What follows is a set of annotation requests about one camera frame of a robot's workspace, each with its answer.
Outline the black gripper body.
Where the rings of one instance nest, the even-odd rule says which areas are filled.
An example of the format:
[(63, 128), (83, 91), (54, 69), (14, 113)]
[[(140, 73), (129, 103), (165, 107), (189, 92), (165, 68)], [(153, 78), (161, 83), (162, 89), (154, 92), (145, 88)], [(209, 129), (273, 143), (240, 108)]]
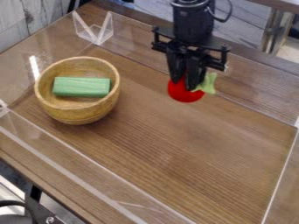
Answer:
[(214, 0), (170, 0), (172, 26), (154, 26), (152, 49), (165, 54), (169, 43), (185, 51), (186, 58), (192, 52), (205, 54), (205, 67), (222, 71), (226, 64), (229, 48), (212, 37), (214, 22), (225, 23), (225, 17), (214, 14)]

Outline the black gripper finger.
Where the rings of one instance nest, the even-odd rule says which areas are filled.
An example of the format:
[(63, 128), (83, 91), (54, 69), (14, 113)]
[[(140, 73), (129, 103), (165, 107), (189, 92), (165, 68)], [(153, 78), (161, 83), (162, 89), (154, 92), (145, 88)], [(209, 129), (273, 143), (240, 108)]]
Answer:
[(185, 51), (174, 43), (169, 43), (165, 48), (165, 58), (170, 80), (177, 83), (185, 72)]
[(185, 87), (188, 91), (192, 91), (204, 81), (206, 73), (204, 57), (204, 53), (192, 52), (186, 58)]

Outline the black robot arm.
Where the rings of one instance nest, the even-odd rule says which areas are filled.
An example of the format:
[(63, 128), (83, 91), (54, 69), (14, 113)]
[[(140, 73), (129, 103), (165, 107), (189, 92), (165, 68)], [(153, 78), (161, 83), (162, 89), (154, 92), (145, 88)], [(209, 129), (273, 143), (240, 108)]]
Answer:
[(225, 17), (216, 14), (216, 0), (170, 0), (172, 26), (152, 28), (152, 49), (165, 55), (170, 81), (184, 79), (188, 91), (204, 82), (206, 70), (225, 69), (229, 46), (213, 37), (214, 23), (226, 23), (233, 4), (228, 1)]

